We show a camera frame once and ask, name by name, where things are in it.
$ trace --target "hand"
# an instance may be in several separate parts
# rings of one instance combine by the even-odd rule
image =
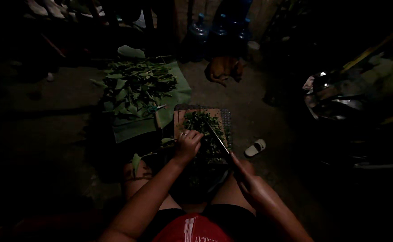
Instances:
[[[204,135],[195,130],[185,130],[177,139],[174,158],[186,166],[198,153]]]
[[[243,167],[234,153],[231,157],[237,166],[234,176],[244,198],[257,211],[263,212],[268,208],[283,204],[279,195],[261,177],[252,175]]]

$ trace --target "knife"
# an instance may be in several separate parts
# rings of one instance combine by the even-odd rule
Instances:
[[[223,144],[222,140],[219,138],[219,136],[216,134],[216,132],[213,130],[213,128],[210,126],[210,124],[204,120],[204,123],[209,126],[209,133],[210,136],[215,139],[216,147],[220,150],[223,158],[226,160],[226,163],[230,165],[233,169],[236,168],[236,165],[234,161],[232,160],[231,154],[229,153],[229,150],[225,147]]]

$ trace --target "chopped greens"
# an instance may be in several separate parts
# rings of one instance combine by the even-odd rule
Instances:
[[[204,120],[206,120],[213,128],[215,133],[219,136],[221,141],[225,141],[224,134],[219,127],[219,121],[217,117],[211,117],[210,114],[204,113],[202,111],[186,113],[184,117],[187,119],[185,122],[183,122],[183,127],[185,129],[196,130],[202,134],[208,134],[209,127],[207,127],[204,122]],[[205,160],[207,163],[223,163],[215,139],[211,137],[211,135],[205,136],[201,139],[201,147],[199,148],[199,152],[194,160]]]

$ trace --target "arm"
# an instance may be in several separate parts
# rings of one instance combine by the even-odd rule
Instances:
[[[98,241],[136,241],[155,217],[171,185],[197,154],[203,136],[197,131],[185,130],[177,140],[175,156],[133,195]]]
[[[261,177],[249,174],[234,153],[231,152],[231,156],[237,166],[234,175],[238,186],[249,204],[256,211],[270,217],[292,241],[312,242],[313,239],[273,188]]]

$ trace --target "red shirt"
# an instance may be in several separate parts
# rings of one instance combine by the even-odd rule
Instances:
[[[219,226],[198,214],[174,219],[152,242],[233,242]]]

